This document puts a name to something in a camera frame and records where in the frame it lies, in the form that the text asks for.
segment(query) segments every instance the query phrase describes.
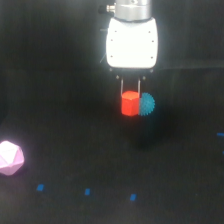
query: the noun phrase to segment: blue spiky ball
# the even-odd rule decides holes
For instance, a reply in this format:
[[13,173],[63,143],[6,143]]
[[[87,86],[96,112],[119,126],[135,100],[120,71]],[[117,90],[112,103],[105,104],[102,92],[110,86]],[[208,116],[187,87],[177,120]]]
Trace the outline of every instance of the blue spiky ball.
[[155,100],[149,93],[143,93],[140,99],[140,116],[147,116],[153,112],[155,109]]

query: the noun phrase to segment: pink polyhedron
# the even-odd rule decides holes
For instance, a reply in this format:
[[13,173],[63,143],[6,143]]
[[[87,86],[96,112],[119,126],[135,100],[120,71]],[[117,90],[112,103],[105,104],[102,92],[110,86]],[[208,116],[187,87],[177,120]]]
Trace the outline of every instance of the pink polyhedron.
[[0,144],[0,173],[13,175],[24,164],[24,160],[23,151],[18,145],[8,141]]

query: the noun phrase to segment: dark background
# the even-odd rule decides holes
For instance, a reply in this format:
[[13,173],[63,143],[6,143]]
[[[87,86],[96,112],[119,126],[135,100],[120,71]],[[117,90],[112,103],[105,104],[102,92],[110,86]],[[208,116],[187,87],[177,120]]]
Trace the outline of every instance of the dark background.
[[101,4],[113,1],[0,0],[0,139],[26,158],[0,177],[0,222],[223,224],[223,1],[154,1],[142,90],[156,109],[134,118],[120,114],[121,73],[99,63]]

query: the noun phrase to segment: red block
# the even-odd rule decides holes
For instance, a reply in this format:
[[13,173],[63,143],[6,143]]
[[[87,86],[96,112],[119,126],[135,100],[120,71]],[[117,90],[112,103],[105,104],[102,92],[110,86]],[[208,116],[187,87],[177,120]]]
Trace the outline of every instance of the red block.
[[122,94],[122,114],[135,116],[139,114],[139,94],[138,92],[127,91]]

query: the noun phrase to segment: blue dot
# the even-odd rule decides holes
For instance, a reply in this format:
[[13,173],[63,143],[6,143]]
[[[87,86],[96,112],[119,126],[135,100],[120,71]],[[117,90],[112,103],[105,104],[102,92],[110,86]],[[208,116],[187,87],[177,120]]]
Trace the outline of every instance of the blue dot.
[[37,186],[37,191],[43,191],[43,189],[44,189],[44,185],[43,184],[39,184]]
[[224,137],[224,133],[217,133],[217,136]]
[[89,196],[89,195],[90,195],[90,189],[86,189],[86,191],[85,191],[85,195],[86,195],[86,196]]
[[131,195],[131,198],[130,198],[130,201],[135,201],[136,197],[137,197],[136,194],[132,194],[132,195]]

